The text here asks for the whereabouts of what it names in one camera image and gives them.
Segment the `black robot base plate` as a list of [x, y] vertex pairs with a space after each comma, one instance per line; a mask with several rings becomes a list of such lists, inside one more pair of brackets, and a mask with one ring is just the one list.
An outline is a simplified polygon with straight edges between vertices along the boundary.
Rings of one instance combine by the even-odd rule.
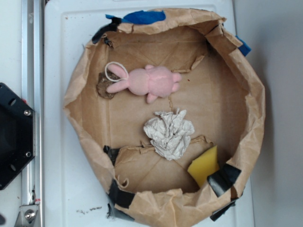
[[34, 110], [0, 84], [0, 189], [34, 158]]

